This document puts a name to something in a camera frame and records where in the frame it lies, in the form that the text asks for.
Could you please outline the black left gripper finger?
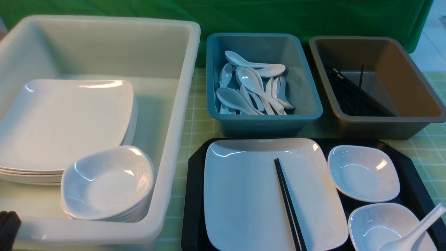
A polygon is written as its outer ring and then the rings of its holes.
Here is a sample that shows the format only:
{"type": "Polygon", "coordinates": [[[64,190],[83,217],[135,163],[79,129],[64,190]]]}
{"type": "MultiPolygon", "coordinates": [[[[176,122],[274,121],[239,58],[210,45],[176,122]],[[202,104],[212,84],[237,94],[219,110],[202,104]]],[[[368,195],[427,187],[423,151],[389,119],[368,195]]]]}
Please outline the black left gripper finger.
{"type": "Polygon", "coordinates": [[[0,213],[0,250],[12,251],[21,219],[14,211],[1,211],[0,213]]]}

